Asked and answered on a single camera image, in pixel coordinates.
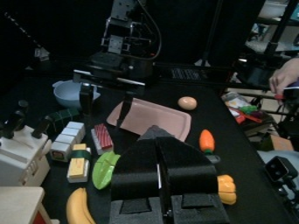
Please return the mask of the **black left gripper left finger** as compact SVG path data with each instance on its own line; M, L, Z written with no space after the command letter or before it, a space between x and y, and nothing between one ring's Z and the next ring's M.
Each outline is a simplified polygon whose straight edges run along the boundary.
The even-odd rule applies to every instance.
M116 161L108 224L163 224L155 154L161 135L153 125Z

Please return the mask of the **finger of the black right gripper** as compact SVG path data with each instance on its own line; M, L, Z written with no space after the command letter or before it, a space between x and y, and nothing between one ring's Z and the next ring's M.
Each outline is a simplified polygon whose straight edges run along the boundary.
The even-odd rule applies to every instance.
M93 102L93 86L88 83L83 83L80 85L79 102L83 114L85 116L91 116Z
M131 105L132 105L132 100L133 100L133 96L131 94L127 94L124 96L124 100L123 100L123 104L121 104L121 108L120 108L120 113L119 113L119 117L116 119L116 128L119 129L123 121L127 118L127 114L129 112L131 109Z

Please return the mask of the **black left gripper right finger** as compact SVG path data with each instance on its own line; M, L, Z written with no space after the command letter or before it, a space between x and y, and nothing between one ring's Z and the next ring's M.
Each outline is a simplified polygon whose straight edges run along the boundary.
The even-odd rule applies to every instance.
M229 224L212 162L157 126L153 142L163 224Z

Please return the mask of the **person's bare hand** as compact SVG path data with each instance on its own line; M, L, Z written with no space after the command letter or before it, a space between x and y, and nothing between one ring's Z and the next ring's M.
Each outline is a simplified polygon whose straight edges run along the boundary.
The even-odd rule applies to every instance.
M275 70L269 80L269 89L275 98L281 101L284 88L299 80L299 58L289 59L283 66Z

